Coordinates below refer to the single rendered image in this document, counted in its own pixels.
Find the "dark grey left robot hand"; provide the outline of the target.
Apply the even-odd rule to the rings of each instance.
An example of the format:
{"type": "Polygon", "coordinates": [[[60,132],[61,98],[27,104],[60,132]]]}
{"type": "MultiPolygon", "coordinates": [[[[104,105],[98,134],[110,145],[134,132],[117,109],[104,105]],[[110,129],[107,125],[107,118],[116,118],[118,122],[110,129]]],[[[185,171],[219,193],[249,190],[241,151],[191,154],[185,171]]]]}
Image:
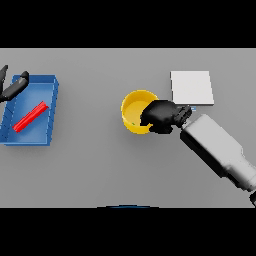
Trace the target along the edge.
{"type": "Polygon", "coordinates": [[[18,80],[16,80],[8,88],[4,89],[3,85],[5,82],[7,70],[7,65],[4,65],[0,69],[0,103],[11,101],[29,85],[29,73],[24,71],[18,80]]]}

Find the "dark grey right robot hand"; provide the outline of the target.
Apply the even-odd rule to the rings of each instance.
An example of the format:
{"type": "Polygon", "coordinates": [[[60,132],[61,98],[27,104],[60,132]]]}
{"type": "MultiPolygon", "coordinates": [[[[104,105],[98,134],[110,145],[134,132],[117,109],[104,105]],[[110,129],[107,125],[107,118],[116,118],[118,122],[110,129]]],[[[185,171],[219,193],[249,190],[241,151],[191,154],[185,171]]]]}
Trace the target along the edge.
{"type": "Polygon", "coordinates": [[[142,111],[140,125],[151,124],[150,132],[170,134],[173,126],[181,128],[191,115],[192,110],[189,105],[178,107],[168,100],[154,100],[142,111]]]}

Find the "yellow bowl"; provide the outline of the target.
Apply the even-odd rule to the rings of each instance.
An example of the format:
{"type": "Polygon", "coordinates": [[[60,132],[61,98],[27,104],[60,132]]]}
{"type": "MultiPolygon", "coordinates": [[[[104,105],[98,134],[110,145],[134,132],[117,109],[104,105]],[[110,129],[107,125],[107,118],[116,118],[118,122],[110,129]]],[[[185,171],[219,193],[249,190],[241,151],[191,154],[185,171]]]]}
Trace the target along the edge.
{"type": "Polygon", "coordinates": [[[147,134],[151,124],[141,126],[140,116],[143,110],[158,97],[148,90],[135,90],[125,96],[120,111],[124,126],[133,134],[147,134]]]}

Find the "red beaker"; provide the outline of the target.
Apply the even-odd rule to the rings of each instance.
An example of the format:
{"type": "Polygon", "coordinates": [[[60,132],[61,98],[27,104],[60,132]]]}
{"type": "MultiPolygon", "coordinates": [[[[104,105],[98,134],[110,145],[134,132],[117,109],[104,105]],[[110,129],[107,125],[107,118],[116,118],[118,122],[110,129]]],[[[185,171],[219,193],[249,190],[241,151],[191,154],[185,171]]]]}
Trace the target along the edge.
{"type": "Polygon", "coordinates": [[[44,101],[41,101],[37,106],[35,106],[31,111],[29,111],[25,116],[23,116],[16,124],[13,125],[13,130],[16,133],[21,132],[47,109],[48,109],[48,106],[46,105],[46,103],[44,101]]]}

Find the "pale square measuring scale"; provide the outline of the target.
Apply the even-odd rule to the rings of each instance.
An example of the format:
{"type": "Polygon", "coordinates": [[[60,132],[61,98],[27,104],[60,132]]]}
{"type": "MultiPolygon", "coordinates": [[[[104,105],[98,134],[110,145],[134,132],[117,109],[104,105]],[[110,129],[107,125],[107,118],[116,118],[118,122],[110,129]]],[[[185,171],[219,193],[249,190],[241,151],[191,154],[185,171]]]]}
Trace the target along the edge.
{"type": "Polygon", "coordinates": [[[171,71],[172,101],[177,105],[213,106],[214,98],[208,71],[171,71]]]}

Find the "blue tray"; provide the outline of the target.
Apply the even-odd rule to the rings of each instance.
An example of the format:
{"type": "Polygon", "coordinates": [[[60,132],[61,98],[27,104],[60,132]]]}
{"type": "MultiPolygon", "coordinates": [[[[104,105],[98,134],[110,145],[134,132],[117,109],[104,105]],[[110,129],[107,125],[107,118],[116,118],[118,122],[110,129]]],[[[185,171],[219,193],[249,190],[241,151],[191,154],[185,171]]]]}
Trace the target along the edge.
{"type": "Polygon", "coordinates": [[[31,75],[27,88],[5,103],[0,123],[0,144],[49,146],[52,140],[58,87],[55,75],[31,75]],[[41,102],[46,104],[47,109],[20,132],[16,132],[13,126],[41,102]]]}

